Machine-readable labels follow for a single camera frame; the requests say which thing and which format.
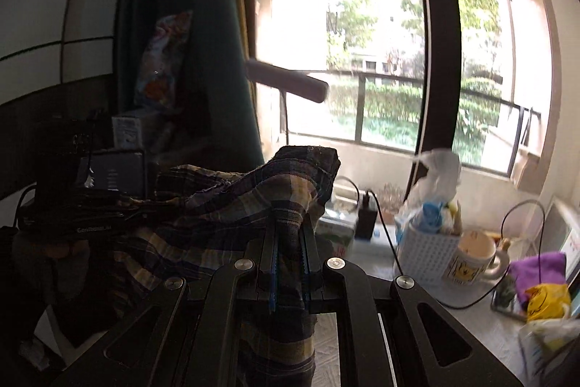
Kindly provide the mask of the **plaid blue beige pants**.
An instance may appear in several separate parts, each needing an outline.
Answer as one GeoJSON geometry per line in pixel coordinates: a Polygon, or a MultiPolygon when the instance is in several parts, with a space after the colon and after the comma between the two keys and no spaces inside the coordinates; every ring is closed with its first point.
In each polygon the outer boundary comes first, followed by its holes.
{"type": "Polygon", "coordinates": [[[339,167],[334,148],[284,146],[249,173],[174,167],[158,177],[154,200],[122,199],[72,232],[26,210],[14,249],[32,286],[15,297],[15,322],[30,333],[48,306],[64,304],[80,329],[101,331],[170,276],[184,278],[192,293],[204,291],[221,266],[272,231],[275,303],[242,324],[240,382],[308,386],[316,318],[301,293],[299,232],[323,215],[339,167]]]}

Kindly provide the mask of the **white perforated storage basket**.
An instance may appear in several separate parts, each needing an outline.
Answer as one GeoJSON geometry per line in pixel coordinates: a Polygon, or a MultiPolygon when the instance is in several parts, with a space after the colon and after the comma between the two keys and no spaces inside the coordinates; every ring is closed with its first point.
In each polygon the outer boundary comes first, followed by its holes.
{"type": "Polygon", "coordinates": [[[397,245],[394,269],[422,285],[437,285],[455,254],[460,237],[416,230],[408,222],[397,245]]]}

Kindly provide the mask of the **small green cactus ornament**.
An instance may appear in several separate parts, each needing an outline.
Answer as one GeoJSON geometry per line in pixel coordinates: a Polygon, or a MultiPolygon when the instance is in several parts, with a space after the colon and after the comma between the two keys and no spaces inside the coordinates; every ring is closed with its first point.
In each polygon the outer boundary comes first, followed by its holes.
{"type": "Polygon", "coordinates": [[[506,274],[505,277],[497,285],[496,289],[496,305],[501,308],[509,308],[516,297],[516,288],[514,278],[506,274]]]}

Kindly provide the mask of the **large white cartoon mug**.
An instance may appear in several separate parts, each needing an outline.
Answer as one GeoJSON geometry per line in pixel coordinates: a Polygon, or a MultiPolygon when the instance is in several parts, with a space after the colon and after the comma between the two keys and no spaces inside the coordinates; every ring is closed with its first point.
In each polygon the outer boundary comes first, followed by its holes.
{"type": "Polygon", "coordinates": [[[470,286],[479,280],[496,280],[509,265],[506,251],[499,250],[494,240],[477,230],[465,231],[443,278],[455,284],[470,286]]]}

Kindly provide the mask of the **white blue paper box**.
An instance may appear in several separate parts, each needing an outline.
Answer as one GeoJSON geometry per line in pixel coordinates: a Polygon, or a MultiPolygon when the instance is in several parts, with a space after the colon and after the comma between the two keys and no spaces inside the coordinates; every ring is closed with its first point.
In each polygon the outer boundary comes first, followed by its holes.
{"type": "Polygon", "coordinates": [[[579,319],[532,321],[518,334],[525,386],[579,386],[579,319]]]}

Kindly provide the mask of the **purple folded cloth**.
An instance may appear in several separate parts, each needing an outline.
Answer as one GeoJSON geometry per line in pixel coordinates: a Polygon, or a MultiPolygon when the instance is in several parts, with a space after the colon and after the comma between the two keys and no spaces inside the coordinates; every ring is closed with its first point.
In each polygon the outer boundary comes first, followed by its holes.
{"type": "Polygon", "coordinates": [[[508,275],[514,281],[516,296],[523,308],[529,301],[526,294],[528,289],[544,283],[558,285],[566,283],[566,262],[566,255],[563,252],[549,251],[510,263],[508,275]]]}

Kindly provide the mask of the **yellow plastic bag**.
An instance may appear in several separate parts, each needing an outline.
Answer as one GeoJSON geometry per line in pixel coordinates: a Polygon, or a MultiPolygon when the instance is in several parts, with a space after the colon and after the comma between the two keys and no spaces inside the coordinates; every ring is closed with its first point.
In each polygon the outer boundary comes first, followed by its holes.
{"type": "Polygon", "coordinates": [[[525,291],[528,296],[527,321],[568,318],[571,298],[565,284],[538,284],[525,291]]]}

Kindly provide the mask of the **black power adapter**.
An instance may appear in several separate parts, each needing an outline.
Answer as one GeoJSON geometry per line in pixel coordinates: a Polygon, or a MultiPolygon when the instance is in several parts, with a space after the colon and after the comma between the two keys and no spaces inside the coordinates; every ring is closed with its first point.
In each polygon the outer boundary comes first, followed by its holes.
{"type": "Polygon", "coordinates": [[[374,225],[377,222],[377,206],[370,192],[363,195],[358,207],[357,221],[355,225],[355,238],[357,240],[370,240],[373,237],[374,225]]]}

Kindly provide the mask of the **white tissue plastic bag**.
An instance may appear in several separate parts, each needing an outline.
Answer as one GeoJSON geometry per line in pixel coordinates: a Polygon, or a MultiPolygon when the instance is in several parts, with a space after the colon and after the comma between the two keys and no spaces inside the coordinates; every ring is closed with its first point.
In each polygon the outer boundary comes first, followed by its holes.
{"type": "Polygon", "coordinates": [[[409,215],[426,202],[449,203],[455,197],[459,185],[461,161],[452,150],[437,148],[425,151],[415,161],[427,168],[427,175],[412,186],[399,209],[401,216],[409,215]]]}

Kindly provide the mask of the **black balcony railing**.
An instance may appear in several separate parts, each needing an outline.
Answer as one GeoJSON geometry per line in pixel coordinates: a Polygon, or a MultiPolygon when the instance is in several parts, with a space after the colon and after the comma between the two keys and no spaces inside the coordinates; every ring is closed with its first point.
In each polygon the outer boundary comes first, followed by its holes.
{"type": "Polygon", "coordinates": [[[282,101],[288,136],[415,154],[449,146],[469,168],[509,176],[518,154],[542,126],[540,111],[502,97],[490,79],[464,79],[443,90],[432,77],[367,70],[309,71],[328,86],[326,99],[282,101]]]}

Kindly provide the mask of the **desk lamp head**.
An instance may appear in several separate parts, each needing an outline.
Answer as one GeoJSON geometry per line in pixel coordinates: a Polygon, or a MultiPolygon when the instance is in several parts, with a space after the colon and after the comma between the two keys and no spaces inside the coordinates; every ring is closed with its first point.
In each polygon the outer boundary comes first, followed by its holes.
{"type": "Polygon", "coordinates": [[[323,103],[326,100],[328,84],[320,79],[256,59],[247,59],[245,64],[246,75],[251,82],[273,87],[316,103],[323,103]]]}

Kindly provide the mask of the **dark teal curtain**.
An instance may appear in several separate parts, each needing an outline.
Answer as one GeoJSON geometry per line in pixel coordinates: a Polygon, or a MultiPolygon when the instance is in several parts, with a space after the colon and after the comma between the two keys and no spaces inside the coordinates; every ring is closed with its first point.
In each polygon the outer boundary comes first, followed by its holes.
{"type": "Polygon", "coordinates": [[[248,172],[264,162],[251,86],[247,80],[242,0],[117,0],[113,71],[118,107],[136,106],[138,68],[155,24],[193,13],[175,80],[177,143],[203,146],[194,163],[248,172]]]}

